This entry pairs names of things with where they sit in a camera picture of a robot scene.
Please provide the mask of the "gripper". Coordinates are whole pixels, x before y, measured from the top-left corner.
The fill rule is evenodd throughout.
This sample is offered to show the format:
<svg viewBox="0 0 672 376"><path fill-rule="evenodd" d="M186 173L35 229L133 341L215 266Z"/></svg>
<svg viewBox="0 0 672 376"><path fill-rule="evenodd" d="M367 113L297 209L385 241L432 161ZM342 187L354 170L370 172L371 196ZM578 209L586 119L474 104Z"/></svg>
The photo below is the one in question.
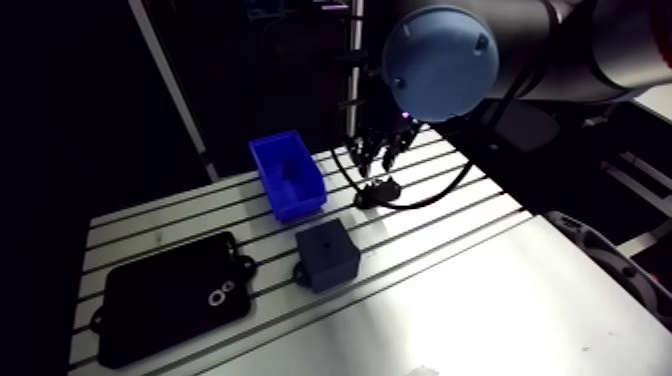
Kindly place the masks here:
<svg viewBox="0 0 672 376"><path fill-rule="evenodd" d="M375 133L389 135L382 166L386 173L394 167L397 157L408 151L420 131L421 124L403 116L390 87L379 75L361 79L361 133L346 138L346 148L353 164L363 178L370 175L371 164L379 152Z"/></svg>

